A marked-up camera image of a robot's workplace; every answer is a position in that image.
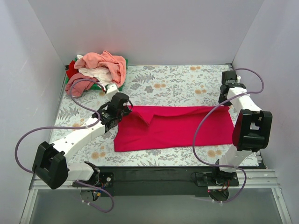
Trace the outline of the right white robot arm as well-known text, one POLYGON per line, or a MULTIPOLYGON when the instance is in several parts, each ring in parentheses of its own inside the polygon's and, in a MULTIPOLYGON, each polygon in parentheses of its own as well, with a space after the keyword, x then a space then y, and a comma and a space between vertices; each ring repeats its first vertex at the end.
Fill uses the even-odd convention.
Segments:
POLYGON ((217 160, 212 182, 216 185, 236 180, 236 168, 250 155, 268 146, 273 115, 263 111, 250 98, 246 86, 240 83, 236 71, 222 73, 220 96, 222 105, 233 105, 238 112, 232 133, 232 146, 217 160))

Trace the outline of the magenta t shirt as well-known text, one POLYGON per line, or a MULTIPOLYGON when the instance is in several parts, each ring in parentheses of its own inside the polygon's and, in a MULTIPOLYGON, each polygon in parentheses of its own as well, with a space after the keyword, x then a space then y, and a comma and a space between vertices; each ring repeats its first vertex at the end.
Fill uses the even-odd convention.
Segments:
POLYGON ((219 107, 196 129, 211 106, 134 106, 118 124, 115 152, 172 147, 215 146, 232 143, 234 125, 228 107, 219 107))

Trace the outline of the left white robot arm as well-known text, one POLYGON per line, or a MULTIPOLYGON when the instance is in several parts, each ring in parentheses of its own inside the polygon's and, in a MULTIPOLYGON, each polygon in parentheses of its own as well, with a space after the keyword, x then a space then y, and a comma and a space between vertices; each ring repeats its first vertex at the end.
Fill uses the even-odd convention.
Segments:
POLYGON ((117 92, 84 125, 53 143, 38 146, 32 171, 51 189, 66 181, 82 181, 93 187, 100 182, 100 169, 92 163, 70 163, 71 157, 95 138, 116 127, 132 111, 129 96, 117 92))

